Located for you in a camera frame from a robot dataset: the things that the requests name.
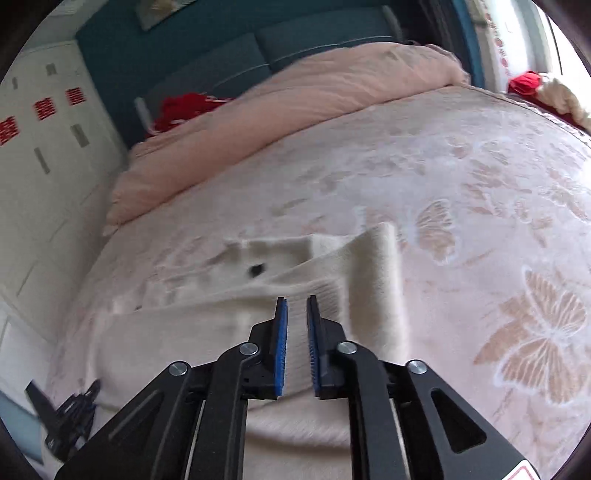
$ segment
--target white cloth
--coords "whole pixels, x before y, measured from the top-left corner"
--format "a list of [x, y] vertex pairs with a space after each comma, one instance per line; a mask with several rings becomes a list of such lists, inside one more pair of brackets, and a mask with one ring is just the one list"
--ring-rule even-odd
[[560, 75], [540, 73], [542, 84], [536, 88], [535, 94], [540, 102], [556, 108], [560, 115], [570, 113], [576, 124], [591, 134], [591, 111], [589, 106], [582, 105], [577, 95], [565, 84]]
[[[266, 270], [251, 279], [249, 267], [258, 264]], [[148, 286], [156, 302], [174, 295], [175, 305], [114, 317], [91, 344], [89, 378], [102, 381], [99, 403], [120, 408], [168, 364], [211, 362], [247, 340], [252, 325], [271, 318], [277, 297], [284, 296], [284, 396], [249, 403], [244, 478], [317, 477], [319, 468], [329, 478], [346, 478], [348, 410], [342, 401], [314, 398], [306, 299], [315, 294], [322, 315], [340, 322], [349, 339], [382, 359], [404, 362], [408, 338], [400, 278], [389, 223], [355, 238], [314, 234], [231, 243], [204, 265]]]

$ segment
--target red sticker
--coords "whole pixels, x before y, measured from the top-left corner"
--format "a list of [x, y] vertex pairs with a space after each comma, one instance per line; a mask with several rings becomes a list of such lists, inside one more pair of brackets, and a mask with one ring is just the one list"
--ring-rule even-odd
[[13, 116], [9, 116], [4, 122], [0, 122], [0, 145], [4, 145], [18, 134], [17, 120]]
[[66, 95], [68, 97], [68, 102], [70, 102], [70, 105], [77, 105], [78, 103], [86, 101], [84, 93], [82, 93], [82, 89], [80, 87], [66, 90]]
[[35, 105], [35, 111], [37, 112], [37, 118], [39, 120], [45, 120], [47, 117], [52, 116], [56, 113], [56, 106], [53, 105], [51, 98], [44, 98], [39, 100]]

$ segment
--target pink bedspread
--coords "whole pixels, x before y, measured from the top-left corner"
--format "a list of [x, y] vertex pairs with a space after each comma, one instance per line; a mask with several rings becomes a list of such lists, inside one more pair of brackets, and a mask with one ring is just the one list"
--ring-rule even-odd
[[369, 43], [320, 53], [240, 98], [137, 145], [108, 224], [133, 220], [293, 132], [370, 105], [469, 80], [438, 47]]
[[[549, 479], [591, 421], [590, 145], [556, 118], [466, 87], [290, 135], [117, 231], [68, 319], [51, 395], [63, 401], [93, 380], [89, 345], [113, 313], [174, 304], [177, 286], [155, 299], [146, 285], [203, 265], [225, 239], [393, 222], [409, 358]], [[327, 446], [347, 460], [346, 447]], [[245, 480], [257, 468], [247, 456]]]

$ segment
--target white wardrobe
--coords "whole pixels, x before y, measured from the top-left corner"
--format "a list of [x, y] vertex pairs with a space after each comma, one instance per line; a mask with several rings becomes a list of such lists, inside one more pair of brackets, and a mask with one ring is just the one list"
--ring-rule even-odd
[[75, 41], [17, 58], [0, 85], [0, 390], [27, 409], [125, 155]]

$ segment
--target silver screw head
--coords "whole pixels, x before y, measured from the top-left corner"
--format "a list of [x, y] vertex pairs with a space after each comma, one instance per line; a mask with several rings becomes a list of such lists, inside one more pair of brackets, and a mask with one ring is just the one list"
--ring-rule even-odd
[[184, 362], [175, 362], [168, 367], [168, 373], [173, 377], [180, 377], [187, 373], [188, 370], [187, 364]]
[[423, 375], [427, 371], [427, 365], [420, 360], [412, 360], [408, 363], [408, 369], [417, 375]]
[[250, 356], [250, 355], [254, 355], [257, 352], [258, 352], [258, 346], [255, 343], [247, 342], [247, 343], [243, 343], [240, 346], [240, 353], [242, 355]]
[[341, 342], [336, 346], [336, 349], [341, 353], [350, 355], [357, 351], [357, 345], [355, 345], [353, 342]]

